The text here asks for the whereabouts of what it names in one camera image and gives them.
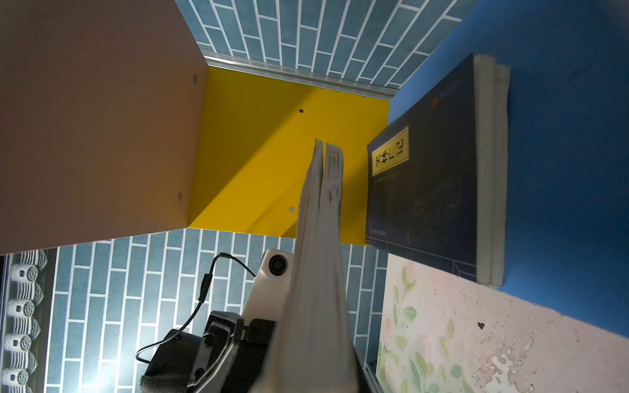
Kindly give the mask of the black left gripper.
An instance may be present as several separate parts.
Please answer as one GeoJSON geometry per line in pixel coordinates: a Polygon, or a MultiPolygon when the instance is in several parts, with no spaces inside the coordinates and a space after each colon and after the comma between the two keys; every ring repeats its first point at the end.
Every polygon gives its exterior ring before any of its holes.
{"type": "Polygon", "coordinates": [[[140,378],[142,392],[248,392],[259,378],[275,322],[214,311],[201,337],[170,331],[140,378]]]}

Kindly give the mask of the navy book yellow label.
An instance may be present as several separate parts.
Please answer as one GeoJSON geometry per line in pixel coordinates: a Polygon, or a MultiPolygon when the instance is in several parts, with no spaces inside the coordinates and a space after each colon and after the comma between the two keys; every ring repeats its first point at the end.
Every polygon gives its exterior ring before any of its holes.
{"type": "Polygon", "coordinates": [[[497,65],[494,83],[493,135],[493,234],[491,286],[501,288],[505,280],[505,236],[508,183],[508,95],[510,68],[497,65]]]}
{"type": "Polygon", "coordinates": [[[295,265],[254,392],[357,392],[340,216],[343,153],[320,140],[301,190],[295,265]]]}

